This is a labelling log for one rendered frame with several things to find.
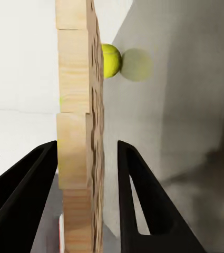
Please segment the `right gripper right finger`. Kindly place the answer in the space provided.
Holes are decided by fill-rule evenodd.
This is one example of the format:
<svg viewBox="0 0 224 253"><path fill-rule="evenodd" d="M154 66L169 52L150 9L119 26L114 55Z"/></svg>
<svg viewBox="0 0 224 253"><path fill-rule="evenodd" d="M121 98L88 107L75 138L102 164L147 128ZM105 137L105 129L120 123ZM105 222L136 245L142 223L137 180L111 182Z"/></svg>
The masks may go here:
<svg viewBox="0 0 224 253"><path fill-rule="evenodd" d="M121 253L206 253L138 150L118 141ZM138 232L130 176L150 235Z"/></svg>

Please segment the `tennis ball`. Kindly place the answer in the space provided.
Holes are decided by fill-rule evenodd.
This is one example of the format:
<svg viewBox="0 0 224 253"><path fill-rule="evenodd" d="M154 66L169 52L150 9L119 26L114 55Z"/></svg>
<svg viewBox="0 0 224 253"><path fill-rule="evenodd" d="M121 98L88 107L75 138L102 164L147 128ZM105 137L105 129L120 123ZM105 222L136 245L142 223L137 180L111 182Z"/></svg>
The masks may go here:
<svg viewBox="0 0 224 253"><path fill-rule="evenodd" d="M122 64L122 57L120 51L109 44L102 44L104 55L104 79L115 76Z"/></svg>

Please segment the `jigsaw puzzle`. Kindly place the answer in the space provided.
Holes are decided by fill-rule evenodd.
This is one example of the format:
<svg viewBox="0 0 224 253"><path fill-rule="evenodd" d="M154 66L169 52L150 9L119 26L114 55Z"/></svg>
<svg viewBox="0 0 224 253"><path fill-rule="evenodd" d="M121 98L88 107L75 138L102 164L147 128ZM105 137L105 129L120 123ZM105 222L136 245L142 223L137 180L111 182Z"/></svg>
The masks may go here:
<svg viewBox="0 0 224 253"><path fill-rule="evenodd" d="M94 0L55 0L64 253L103 253L104 55Z"/></svg>

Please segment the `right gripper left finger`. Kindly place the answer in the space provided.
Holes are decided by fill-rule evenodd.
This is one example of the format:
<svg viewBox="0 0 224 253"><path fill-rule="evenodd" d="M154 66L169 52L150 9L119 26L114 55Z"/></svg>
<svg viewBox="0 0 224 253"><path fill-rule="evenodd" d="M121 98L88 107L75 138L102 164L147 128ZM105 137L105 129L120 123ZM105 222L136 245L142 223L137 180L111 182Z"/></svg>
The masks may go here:
<svg viewBox="0 0 224 253"><path fill-rule="evenodd" d="M57 168L54 140L0 175L0 253L31 253Z"/></svg>

